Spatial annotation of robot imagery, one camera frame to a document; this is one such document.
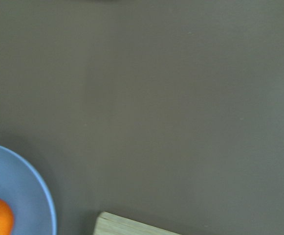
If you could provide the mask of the blue ceramic plate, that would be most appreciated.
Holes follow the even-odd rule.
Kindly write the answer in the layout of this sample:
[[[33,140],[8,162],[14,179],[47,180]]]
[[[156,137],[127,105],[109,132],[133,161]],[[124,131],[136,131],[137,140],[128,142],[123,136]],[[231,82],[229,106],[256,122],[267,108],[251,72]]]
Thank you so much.
[[[51,193],[38,171],[19,154],[0,146],[0,199],[14,214],[14,235],[55,235]]]

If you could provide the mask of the wooden cutting board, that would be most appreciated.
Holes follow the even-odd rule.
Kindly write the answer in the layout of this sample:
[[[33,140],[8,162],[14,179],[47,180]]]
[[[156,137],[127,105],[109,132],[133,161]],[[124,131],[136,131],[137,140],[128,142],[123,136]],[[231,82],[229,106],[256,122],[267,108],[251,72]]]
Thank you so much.
[[[102,212],[97,217],[94,235],[177,235],[161,228]]]

